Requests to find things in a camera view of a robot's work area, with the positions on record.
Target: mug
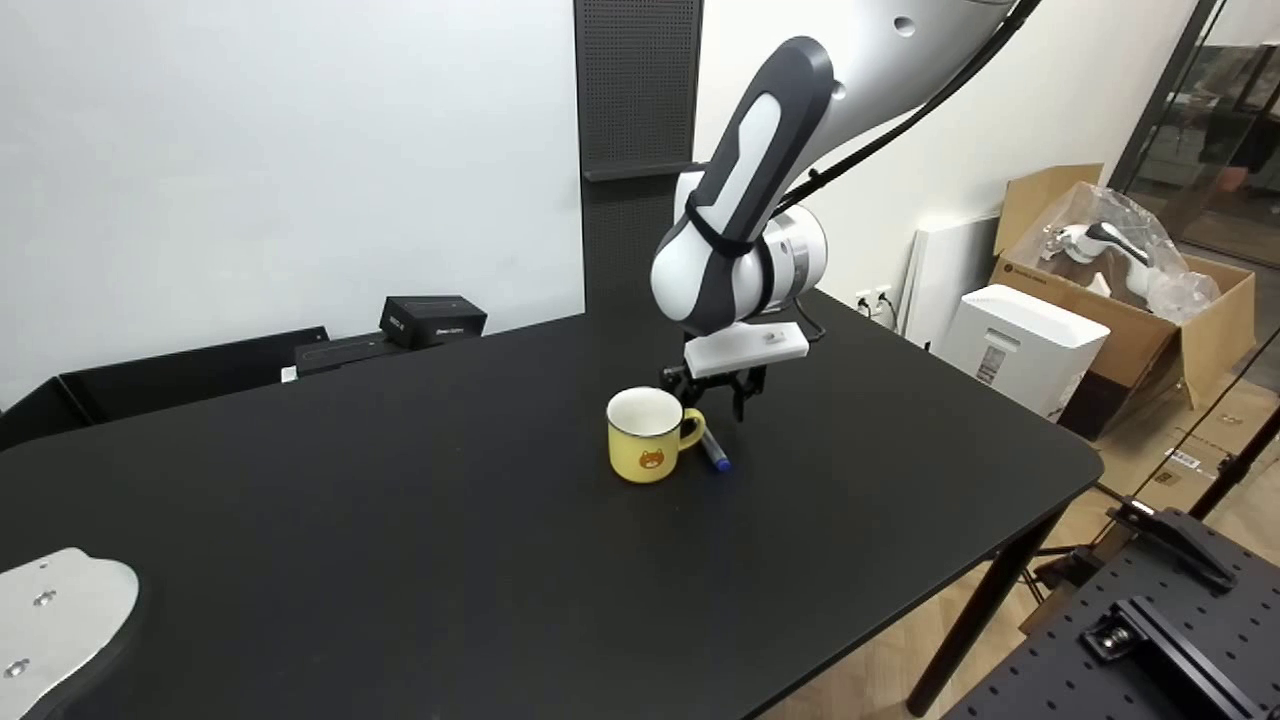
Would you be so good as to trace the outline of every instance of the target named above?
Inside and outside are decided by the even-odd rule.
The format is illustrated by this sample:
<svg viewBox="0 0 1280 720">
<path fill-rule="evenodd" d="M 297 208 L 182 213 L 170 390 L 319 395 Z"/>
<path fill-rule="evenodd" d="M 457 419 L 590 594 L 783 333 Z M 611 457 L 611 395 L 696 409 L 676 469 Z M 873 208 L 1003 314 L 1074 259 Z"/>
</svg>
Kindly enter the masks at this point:
<svg viewBox="0 0 1280 720">
<path fill-rule="evenodd" d="M 681 450 L 706 434 L 706 419 L 658 388 L 623 388 L 605 409 L 607 469 L 628 483 L 658 483 Z"/>
</svg>

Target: black device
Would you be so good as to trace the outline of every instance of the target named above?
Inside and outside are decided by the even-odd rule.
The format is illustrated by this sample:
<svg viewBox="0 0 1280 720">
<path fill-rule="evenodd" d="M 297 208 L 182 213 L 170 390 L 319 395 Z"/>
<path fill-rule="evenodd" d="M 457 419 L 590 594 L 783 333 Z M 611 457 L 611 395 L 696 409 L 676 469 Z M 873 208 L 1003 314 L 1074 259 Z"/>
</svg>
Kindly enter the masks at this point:
<svg viewBox="0 0 1280 720">
<path fill-rule="evenodd" d="M 483 319 L 463 296 L 389 296 L 378 326 L 397 349 L 431 349 L 479 337 Z"/>
<path fill-rule="evenodd" d="M 1063 591 L 1048 622 L 1030 627 L 947 720 L 1280 716 L 1280 568 L 1183 513 L 1134 513 L 1138 537 Z M 1231 587 L 1206 584 L 1203 561 L 1229 568 Z"/>
<path fill-rule="evenodd" d="M 378 357 L 397 357 L 403 349 L 389 344 L 385 333 L 367 333 L 367 337 L 345 337 L 345 339 L 327 339 L 327 344 L 303 344 L 297 349 L 297 376 L 315 376 L 315 371 L 330 371 L 330 367 L 346 367 L 346 362 L 364 362 L 364 359 L 378 359 Z"/>
</svg>

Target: cable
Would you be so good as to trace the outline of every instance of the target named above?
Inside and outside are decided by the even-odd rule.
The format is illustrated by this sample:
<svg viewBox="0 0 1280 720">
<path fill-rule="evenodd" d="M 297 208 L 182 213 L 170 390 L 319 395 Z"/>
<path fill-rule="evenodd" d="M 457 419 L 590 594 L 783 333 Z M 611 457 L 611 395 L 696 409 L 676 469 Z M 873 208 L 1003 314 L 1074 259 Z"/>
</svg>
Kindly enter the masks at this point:
<svg viewBox="0 0 1280 720">
<path fill-rule="evenodd" d="M 805 184 L 786 187 L 774 202 L 772 214 L 786 213 L 793 202 L 806 200 L 811 192 L 826 187 L 836 176 L 852 171 L 855 163 L 864 163 L 869 155 L 876 155 L 880 148 L 889 148 L 892 140 L 898 140 L 907 126 L 916 126 L 922 116 L 930 116 L 947 95 L 957 95 L 978 67 L 991 65 L 991 56 L 1023 28 L 1023 20 L 1039 7 L 1039 0 L 1018 0 L 1003 23 L 994 28 L 994 37 L 935 90 L 926 95 L 907 118 L 898 118 L 895 126 L 889 126 L 883 134 L 876 134 L 873 142 L 849 153 L 843 159 L 836 159 L 824 171 L 806 171 Z"/>
</svg>

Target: white wall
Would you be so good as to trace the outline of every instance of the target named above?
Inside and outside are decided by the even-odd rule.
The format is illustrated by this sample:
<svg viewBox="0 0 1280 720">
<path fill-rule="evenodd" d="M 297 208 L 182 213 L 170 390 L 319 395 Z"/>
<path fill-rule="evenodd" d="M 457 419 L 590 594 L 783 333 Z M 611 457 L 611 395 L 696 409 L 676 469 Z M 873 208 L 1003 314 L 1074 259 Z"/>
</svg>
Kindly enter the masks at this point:
<svg viewBox="0 0 1280 720">
<path fill-rule="evenodd" d="M 578 310 L 572 0 L 0 0 L 0 409 L 463 293 Z"/>
<path fill-rule="evenodd" d="M 1213 23 L 1206 45 L 1280 45 L 1280 0 L 1229 0 Z"/>
<path fill-rule="evenodd" d="M 706 0 L 696 155 L 710 153 L 737 90 L 783 37 L 840 50 L 843 2 Z M 852 299 L 895 284 L 916 226 L 991 214 L 1009 176 L 1115 163 L 1186 11 L 1191 0 L 1042 0 L 985 75 L 806 200 L 833 241 L 824 288 Z"/>
</svg>

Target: white box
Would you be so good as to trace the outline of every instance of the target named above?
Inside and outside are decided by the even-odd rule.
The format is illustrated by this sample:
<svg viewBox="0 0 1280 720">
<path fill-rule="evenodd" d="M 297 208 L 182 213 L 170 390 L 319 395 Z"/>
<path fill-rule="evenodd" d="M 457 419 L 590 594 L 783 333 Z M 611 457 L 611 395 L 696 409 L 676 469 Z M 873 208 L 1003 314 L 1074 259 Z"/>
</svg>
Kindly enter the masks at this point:
<svg viewBox="0 0 1280 720">
<path fill-rule="evenodd" d="M 935 357 L 1027 410 L 1060 419 L 1102 339 L 1107 326 L 1087 314 L 988 284 L 961 296 Z"/>
</svg>

